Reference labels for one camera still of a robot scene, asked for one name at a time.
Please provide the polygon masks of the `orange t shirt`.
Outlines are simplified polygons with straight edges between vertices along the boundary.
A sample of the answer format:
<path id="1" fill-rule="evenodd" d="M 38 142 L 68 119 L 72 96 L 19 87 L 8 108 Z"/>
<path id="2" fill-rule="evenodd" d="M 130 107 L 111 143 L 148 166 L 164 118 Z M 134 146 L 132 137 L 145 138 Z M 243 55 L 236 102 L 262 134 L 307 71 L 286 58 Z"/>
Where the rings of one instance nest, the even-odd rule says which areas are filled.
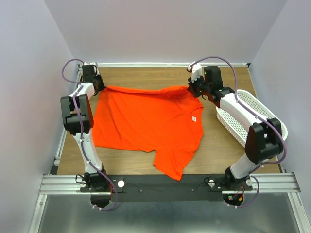
<path id="1" fill-rule="evenodd" d="M 92 130 L 97 147 L 155 152 L 153 165 L 180 180 L 204 134 L 202 103 L 184 86 L 162 90 L 107 87 Z"/>

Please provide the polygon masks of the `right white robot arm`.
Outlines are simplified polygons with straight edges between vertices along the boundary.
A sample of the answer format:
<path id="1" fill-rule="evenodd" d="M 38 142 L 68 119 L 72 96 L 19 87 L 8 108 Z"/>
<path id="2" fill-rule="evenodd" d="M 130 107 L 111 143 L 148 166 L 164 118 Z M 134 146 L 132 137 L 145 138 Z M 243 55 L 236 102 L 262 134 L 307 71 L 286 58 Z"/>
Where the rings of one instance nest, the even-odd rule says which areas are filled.
<path id="1" fill-rule="evenodd" d="M 235 190 L 260 165 L 285 154 L 281 122 L 251 109 L 238 97 L 236 90 L 224 87 L 218 66 L 190 64 L 187 71 L 191 74 L 188 91 L 194 97 L 207 96 L 210 102 L 228 112 L 247 132 L 244 155 L 225 171 L 223 181 L 227 189 Z"/>

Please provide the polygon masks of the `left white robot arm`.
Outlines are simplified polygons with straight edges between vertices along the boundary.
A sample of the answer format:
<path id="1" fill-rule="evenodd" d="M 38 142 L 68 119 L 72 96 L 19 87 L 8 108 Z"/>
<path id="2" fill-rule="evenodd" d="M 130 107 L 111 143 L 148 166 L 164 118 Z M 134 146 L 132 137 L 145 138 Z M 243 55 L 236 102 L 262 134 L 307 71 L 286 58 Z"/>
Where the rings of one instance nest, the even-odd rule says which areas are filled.
<path id="1" fill-rule="evenodd" d="M 103 192 L 109 189 L 106 170 L 97 155 L 92 137 L 94 126 L 90 98 L 105 90 L 98 64 L 82 63 L 81 81 L 76 82 L 76 89 L 68 96 L 61 97 L 63 125 L 75 139 L 84 161 L 84 175 L 77 182 L 83 189 Z"/>

